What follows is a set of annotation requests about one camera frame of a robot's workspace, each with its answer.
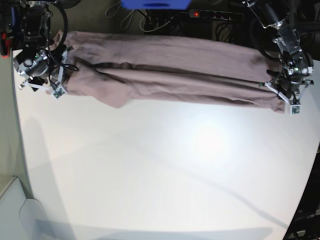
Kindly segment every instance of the gray floor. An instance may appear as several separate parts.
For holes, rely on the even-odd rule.
[[[32,198],[15,103],[11,58],[0,58],[0,72],[0,192],[12,176],[17,176],[27,198]]]
[[[120,22],[130,13],[130,10],[121,8],[114,18],[106,18],[105,11],[117,3],[118,0],[81,0],[73,8],[66,9],[70,31],[83,31],[93,33],[127,33],[143,34],[139,29],[142,16],[136,12],[127,31],[120,29]],[[51,7],[51,34],[63,29],[63,19],[57,9]]]

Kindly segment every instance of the white table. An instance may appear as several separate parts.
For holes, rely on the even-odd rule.
[[[113,109],[91,97],[56,102],[17,90],[33,194],[54,228],[47,234],[281,240],[320,141],[319,76],[292,117],[152,100]],[[22,80],[16,75],[16,86]]]

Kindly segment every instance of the wire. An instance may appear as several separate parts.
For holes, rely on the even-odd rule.
[[[278,57],[272,57],[270,56],[268,53],[266,53],[266,51],[258,44],[256,38],[255,38],[255,35],[254,35],[254,32],[255,32],[255,25],[256,25],[256,19],[253,19],[251,24],[250,24],[250,28],[249,28],[249,31],[250,31],[250,38],[251,38],[251,42],[253,43],[254,47],[256,49],[258,49],[258,51],[264,56],[266,57],[267,59],[269,59],[270,61],[273,61],[273,62],[280,62],[280,59]]]
[[[147,18],[147,15],[145,15],[145,14],[144,14],[142,11],[140,11],[139,9],[137,9],[137,11],[145,17],[145,20],[146,20],[146,21],[149,21],[149,19]]]
[[[165,26],[167,26],[167,25],[172,21],[172,19],[174,19],[174,17],[171,17],[170,20],[168,20],[168,21],[167,21],[166,23],[164,23],[163,25],[156,27],[155,29],[152,29],[152,30],[144,30],[143,27],[141,26],[141,24],[142,24],[142,22],[143,22],[143,20],[144,20],[144,17],[143,17],[143,18],[141,18],[141,20],[140,20],[139,27],[140,27],[140,30],[141,30],[142,32],[144,32],[144,33],[152,33],[152,32],[158,31],[158,30],[164,28]]]
[[[118,14],[119,10],[121,9],[121,6],[122,6],[122,2],[121,2],[121,1],[118,1],[118,2],[116,2],[115,4],[111,5],[111,6],[104,12],[105,17],[106,17],[107,19],[112,19],[112,18],[114,18],[114,17]],[[136,13],[136,11],[138,11],[139,13],[141,13],[141,14],[144,16],[144,18],[146,19],[146,21],[148,21],[147,16],[146,16],[142,11],[140,11],[140,10],[135,10],[135,9],[134,9],[134,10],[131,10],[131,11],[129,12],[129,14],[121,21],[121,23],[120,23],[120,28],[121,28],[121,30],[127,30],[127,29],[129,28],[129,26],[130,26],[130,24],[131,24],[131,22],[132,22],[132,19],[133,19],[135,13]]]
[[[234,32],[235,32],[235,28],[230,28],[230,25],[236,25],[236,22],[221,22],[219,23],[216,27],[215,27],[215,39],[216,41],[220,42],[220,35],[222,34],[222,32],[228,28],[229,32],[225,32],[222,37],[221,37],[221,41],[225,42],[228,38],[230,38],[231,36],[233,36]]]
[[[226,32],[223,36],[222,36],[222,41],[223,42],[227,42],[228,41],[228,43],[231,43],[232,41],[232,37],[233,37],[233,34],[234,34],[234,28],[228,33],[228,32]]]
[[[55,66],[50,72],[49,72],[49,83],[50,83],[50,86],[53,88],[53,90],[56,90],[58,88],[58,86],[51,80],[51,75],[52,73],[54,72],[54,70],[57,69],[57,67],[59,66]]]
[[[68,18],[67,18],[67,14],[65,12],[65,10],[62,8],[61,5],[54,5],[62,14],[63,17],[63,35],[61,37],[61,40],[58,44],[58,46],[56,47],[56,49],[60,48],[63,46],[66,38],[67,38],[67,33],[68,33]],[[60,63],[59,61],[56,60],[56,58],[54,57],[52,51],[50,50],[50,19],[47,21],[47,32],[46,32],[46,46],[47,46],[47,51],[49,53],[49,56],[51,57],[51,59],[54,61],[54,63],[56,65],[58,65],[59,67],[63,67],[65,70],[70,70],[70,71],[74,71],[74,72],[78,72],[79,68],[76,67],[75,65],[72,64],[63,64]]]

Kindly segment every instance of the pink garment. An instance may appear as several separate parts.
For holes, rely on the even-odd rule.
[[[280,66],[254,49],[189,37],[70,32],[68,60],[79,67],[70,94],[120,108],[131,99],[225,104],[284,111],[259,83]]]

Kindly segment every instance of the blue object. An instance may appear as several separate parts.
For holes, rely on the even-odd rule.
[[[179,9],[188,7],[191,0],[122,0],[126,9]]]
[[[12,27],[14,27],[16,25],[16,11],[14,6],[11,7],[11,17],[12,17]]]

